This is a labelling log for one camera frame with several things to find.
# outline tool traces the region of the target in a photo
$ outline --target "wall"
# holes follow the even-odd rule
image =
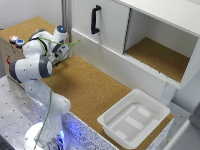
[[[61,0],[1,0],[0,28],[7,28],[39,16],[48,22],[62,24]]]
[[[200,102],[200,71],[176,93],[173,102],[189,112],[195,109]]]

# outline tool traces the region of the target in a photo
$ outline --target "handle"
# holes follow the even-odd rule
[[[101,7],[96,5],[96,8],[94,8],[92,10],[92,22],[91,22],[91,31],[92,31],[92,34],[96,34],[98,33],[100,30],[98,28],[96,28],[96,12],[98,10],[101,10]]]

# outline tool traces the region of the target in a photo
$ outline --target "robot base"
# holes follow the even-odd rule
[[[42,128],[42,125],[43,125],[42,122],[37,123],[37,124],[33,125],[26,132],[25,137],[24,137],[24,150],[49,150],[49,147],[47,147],[47,146],[44,147],[44,148],[41,148],[38,145],[34,149],[35,144],[36,144],[36,142],[34,140],[34,137],[37,135],[37,133],[39,132],[39,130]],[[70,141],[69,138],[65,138],[64,142],[65,142],[66,147],[68,147],[69,141]]]

